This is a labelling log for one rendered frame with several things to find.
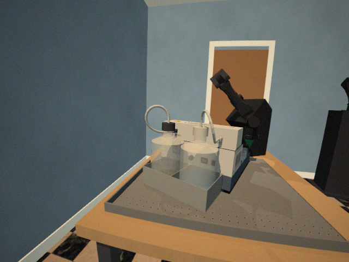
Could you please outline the clear plastic bottle with black cap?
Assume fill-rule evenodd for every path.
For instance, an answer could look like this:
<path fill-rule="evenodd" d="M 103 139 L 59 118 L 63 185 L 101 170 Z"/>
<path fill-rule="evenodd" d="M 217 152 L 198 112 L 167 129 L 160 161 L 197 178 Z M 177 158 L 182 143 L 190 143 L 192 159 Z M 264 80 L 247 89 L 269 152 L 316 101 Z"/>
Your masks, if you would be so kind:
<path fill-rule="evenodd" d="M 162 130 L 163 135 L 152 140 L 152 169 L 171 176 L 179 171 L 184 140 L 173 135 L 173 122 L 162 122 Z"/>

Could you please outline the clear plastic bottle with beige cap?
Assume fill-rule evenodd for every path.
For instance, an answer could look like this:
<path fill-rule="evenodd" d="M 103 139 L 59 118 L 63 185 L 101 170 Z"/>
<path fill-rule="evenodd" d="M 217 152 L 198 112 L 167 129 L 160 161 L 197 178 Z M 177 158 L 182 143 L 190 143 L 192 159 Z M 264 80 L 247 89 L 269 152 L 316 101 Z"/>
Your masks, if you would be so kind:
<path fill-rule="evenodd" d="M 207 190 L 216 180 L 219 149 L 206 142 L 208 127 L 193 126 L 192 135 L 180 147 L 179 179 Z"/>

